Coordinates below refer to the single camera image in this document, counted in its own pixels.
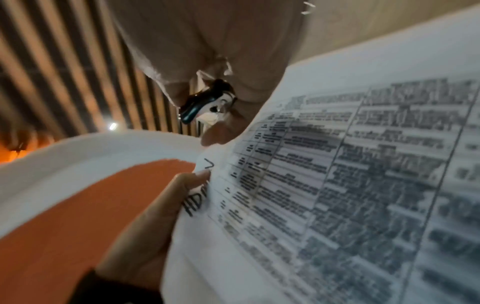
fingernail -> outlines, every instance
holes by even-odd
[[[195,175],[200,178],[208,178],[210,176],[210,169],[205,169],[199,172],[195,172]]]

sleeve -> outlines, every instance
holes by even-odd
[[[78,282],[67,304],[163,304],[159,291],[140,288],[99,277],[90,270]]]

light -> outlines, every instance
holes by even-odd
[[[118,126],[119,126],[118,123],[112,122],[108,128],[110,129],[110,131],[113,131],[113,130],[115,130]]]

paper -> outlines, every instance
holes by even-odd
[[[269,101],[209,220],[293,303],[480,303],[479,80]]]

orange floor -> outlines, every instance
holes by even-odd
[[[81,275],[175,174],[194,164],[161,160],[112,175],[0,239],[2,304],[64,303]]]

